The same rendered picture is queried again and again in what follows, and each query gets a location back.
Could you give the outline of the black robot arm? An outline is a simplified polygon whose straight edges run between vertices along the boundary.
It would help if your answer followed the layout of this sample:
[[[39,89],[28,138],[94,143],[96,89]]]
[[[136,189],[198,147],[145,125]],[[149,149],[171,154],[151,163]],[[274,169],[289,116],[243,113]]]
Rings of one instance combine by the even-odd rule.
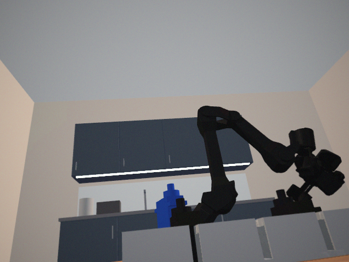
[[[223,118],[216,120],[216,117]],[[262,156],[265,163],[276,173],[285,173],[294,163],[299,177],[311,177],[319,172],[319,163],[312,152],[316,149],[314,133],[310,128],[291,130],[290,145],[272,141],[244,119],[238,111],[229,111],[218,106],[202,106],[198,109],[197,126],[204,138],[207,160],[211,175],[211,191],[202,194],[201,203],[193,211],[200,211],[204,224],[213,223],[218,215],[231,211],[238,193],[235,181],[226,177],[217,130],[232,128]],[[295,154],[298,154],[295,157]],[[320,176],[310,184],[319,188],[325,195],[331,196],[344,182],[340,171],[323,169]]]

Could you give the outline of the blue micro servo with orange cable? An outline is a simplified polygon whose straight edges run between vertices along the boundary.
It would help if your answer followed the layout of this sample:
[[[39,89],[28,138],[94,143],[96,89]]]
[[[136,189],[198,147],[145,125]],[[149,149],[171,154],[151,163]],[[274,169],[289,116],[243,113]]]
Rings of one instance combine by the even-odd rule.
[[[176,199],[183,198],[183,195],[179,195],[179,190],[175,190],[174,184],[167,184],[167,191],[164,191],[163,193],[163,199],[156,202],[156,209],[154,210],[155,213],[157,213],[158,229],[171,227],[171,209],[177,208]]]

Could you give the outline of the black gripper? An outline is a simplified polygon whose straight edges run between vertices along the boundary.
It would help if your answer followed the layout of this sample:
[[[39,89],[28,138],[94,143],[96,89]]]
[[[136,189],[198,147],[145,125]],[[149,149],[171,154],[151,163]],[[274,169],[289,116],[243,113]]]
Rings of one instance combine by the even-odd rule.
[[[302,176],[301,178],[304,180],[305,183],[300,188],[292,184],[292,186],[287,190],[287,196],[293,197],[293,201],[311,200],[312,197],[308,194],[308,192],[311,190],[313,186],[310,184],[310,181],[314,182],[320,176],[324,168],[326,168],[328,172],[334,172],[342,162],[340,156],[326,149],[320,150],[319,153],[316,155],[316,159],[319,163],[319,172],[311,177]]]

